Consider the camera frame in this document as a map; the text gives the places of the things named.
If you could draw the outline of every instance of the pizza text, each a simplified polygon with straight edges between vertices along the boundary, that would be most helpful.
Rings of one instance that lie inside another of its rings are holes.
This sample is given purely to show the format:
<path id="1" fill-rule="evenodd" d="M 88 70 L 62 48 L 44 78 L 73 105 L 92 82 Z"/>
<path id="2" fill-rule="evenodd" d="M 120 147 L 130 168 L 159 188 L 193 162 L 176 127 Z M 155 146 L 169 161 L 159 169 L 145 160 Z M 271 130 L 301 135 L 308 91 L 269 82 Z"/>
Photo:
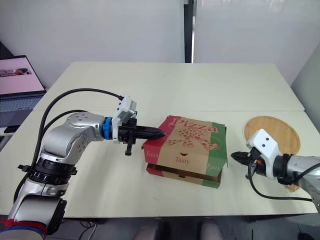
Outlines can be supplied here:
<path id="1" fill-rule="evenodd" d="M 195 123 L 190 123 L 188 120 L 183 120 L 180 118 L 173 118 L 173 121 L 169 123 L 169 126 L 175 126 L 177 124 L 183 124 L 184 127 L 192 128 L 192 129 L 202 129 L 209 132 L 218 133 L 218 129 L 215 126 L 206 126 Z"/>

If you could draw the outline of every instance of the round wooden tray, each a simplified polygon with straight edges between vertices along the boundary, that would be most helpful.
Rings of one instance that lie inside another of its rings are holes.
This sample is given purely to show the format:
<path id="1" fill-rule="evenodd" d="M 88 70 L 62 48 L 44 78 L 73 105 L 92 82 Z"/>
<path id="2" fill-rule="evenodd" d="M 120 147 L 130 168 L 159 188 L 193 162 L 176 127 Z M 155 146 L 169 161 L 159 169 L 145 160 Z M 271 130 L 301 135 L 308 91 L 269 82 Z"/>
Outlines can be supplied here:
<path id="1" fill-rule="evenodd" d="M 300 139 L 296 131 L 286 122 L 272 116 L 257 116 L 247 122 L 244 128 L 245 139 L 259 129 L 264 129 L 278 143 L 283 154 L 297 154 L 300 149 Z M 299 189 L 298 186 L 286 186 L 290 192 Z"/>

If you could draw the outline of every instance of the laptop screen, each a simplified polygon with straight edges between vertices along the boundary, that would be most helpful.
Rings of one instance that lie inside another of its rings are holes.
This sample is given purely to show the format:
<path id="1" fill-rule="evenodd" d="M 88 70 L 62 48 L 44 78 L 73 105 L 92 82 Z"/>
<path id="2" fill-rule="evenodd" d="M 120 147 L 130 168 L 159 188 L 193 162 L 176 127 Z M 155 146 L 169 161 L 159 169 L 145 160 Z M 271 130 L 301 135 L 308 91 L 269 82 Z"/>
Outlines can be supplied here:
<path id="1" fill-rule="evenodd" d="M 45 91 L 27 57 L 0 60 L 0 95 Z"/>

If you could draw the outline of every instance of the stacked pizza boxes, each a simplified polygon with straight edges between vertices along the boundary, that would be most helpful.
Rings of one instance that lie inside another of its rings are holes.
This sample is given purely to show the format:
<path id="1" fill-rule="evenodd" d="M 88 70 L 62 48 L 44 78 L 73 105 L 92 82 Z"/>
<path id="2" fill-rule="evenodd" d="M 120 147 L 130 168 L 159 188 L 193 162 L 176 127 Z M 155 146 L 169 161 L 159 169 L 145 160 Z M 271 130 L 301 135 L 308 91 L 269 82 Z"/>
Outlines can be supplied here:
<path id="1" fill-rule="evenodd" d="M 225 125 L 168 116 L 159 129 L 165 137 L 143 144 L 150 174 L 219 187 L 227 162 Z"/>

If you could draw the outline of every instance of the black cable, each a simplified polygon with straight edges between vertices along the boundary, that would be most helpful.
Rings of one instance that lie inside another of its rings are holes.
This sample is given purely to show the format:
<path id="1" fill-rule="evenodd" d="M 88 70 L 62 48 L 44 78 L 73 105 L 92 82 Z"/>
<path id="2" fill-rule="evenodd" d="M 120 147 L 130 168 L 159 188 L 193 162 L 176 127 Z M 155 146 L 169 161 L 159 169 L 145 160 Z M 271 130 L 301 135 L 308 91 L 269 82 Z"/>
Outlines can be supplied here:
<path id="1" fill-rule="evenodd" d="M 312 200 L 310 198 L 304 198 L 304 197 L 294 197 L 294 196 L 268 196 L 268 195 L 264 195 L 261 192 L 259 192 L 255 185 L 254 182 L 252 180 L 252 174 L 251 174 L 251 167 L 252 167 L 252 161 L 249 163 L 248 165 L 248 178 L 251 184 L 251 187 L 253 188 L 253 190 L 256 192 L 256 194 L 258 194 L 259 196 L 266 198 L 266 199 L 274 199 L 274 200 L 301 200 L 301 201 L 308 201 L 308 202 L 312 202 Z"/>
<path id="2" fill-rule="evenodd" d="M 63 116 L 67 115 L 67 114 L 71 114 L 71 113 L 80 113 L 80 112 L 86 112 L 84 110 L 70 110 L 70 111 L 65 111 L 64 113 L 59 114 L 58 116 L 56 116 L 54 119 L 52 119 L 47 125 L 45 125 L 43 131 L 42 131 L 42 137 L 44 137 L 46 131 L 48 130 L 48 128 L 51 127 L 52 124 L 54 124 L 55 121 L 57 121 L 58 119 L 62 118 Z"/>
<path id="3" fill-rule="evenodd" d="M 304 175 L 310 173 L 311 171 L 315 170 L 316 168 L 320 167 L 320 163 L 317 163 L 316 165 L 313 165 L 312 167 L 309 167 L 307 170 L 303 171 L 302 173 L 300 173 L 298 176 L 296 176 L 295 178 L 293 178 L 293 182 L 298 182 Z"/>
<path id="4" fill-rule="evenodd" d="M 42 137 L 44 135 L 44 128 L 45 128 L 45 123 L 46 123 L 46 119 L 47 116 L 49 114 L 49 111 L 51 110 L 51 108 L 63 97 L 69 95 L 69 94 L 73 94 L 73 93 L 77 93 L 77 92 L 97 92 L 97 93 L 103 93 L 103 94 L 108 94 L 111 96 L 114 96 L 116 98 L 118 98 L 119 100 L 123 100 L 124 97 L 118 94 L 115 94 L 113 92 L 109 92 L 109 91 L 105 91 L 105 90 L 100 90 L 100 89 L 95 89 L 95 88 L 77 88 L 77 89 L 73 89 L 73 90 L 69 90 L 66 91 L 62 94 L 60 94 L 59 96 L 57 96 L 50 104 L 49 106 L 45 109 L 42 119 L 41 119 L 41 123 L 40 123 L 40 127 L 39 127 L 39 133 L 38 133 L 38 138 L 37 138 L 37 142 L 36 142 L 36 146 L 35 146 L 35 150 L 34 150 L 34 154 L 33 154 L 33 159 L 32 159 L 32 163 L 30 166 L 30 169 L 34 168 L 34 166 L 37 163 L 37 159 L 39 156 L 39 152 L 40 152 L 40 147 L 41 147 L 41 140 Z M 19 182 L 15 192 L 14 192 L 14 196 L 13 196 L 13 202 L 15 202 L 18 198 L 19 195 L 19 191 L 22 187 L 22 185 L 24 184 L 24 182 L 26 181 L 26 179 L 30 176 L 30 172 L 28 171 L 25 176 L 21 179 L 21 181 Z"/>
<path id="5" fill-rule="evenodd" d="M 78 240 L 80 240 L 82 238 L 82 236 L 85 234 L 86 231 L 88 231 L 89 229 L 92 229 L 94 226 L 91 226 L 91 227 L 88 227 L 86 228 L 82 233 L 81 235 L 79 236 Z"/>
<path id="6" fill-rule="evenodd" d="M 89 226 L 84 225 L 84 224 L 82 223 L 82 221 L 80 221 L 81 226 L 82 226 L 82 227 L 84 227 L 84 228 L 86 228 L 86 229 L 87 229 L 87 228 L 92 228 L 92 227 L 93 227 L 93 225 L 91 225 L 91 223 L 90 223 L 90 222 L 88 222 L 88 221 L 87 221 L 86 223 L 87 223 L 87 224 L 89 224 Z"/>

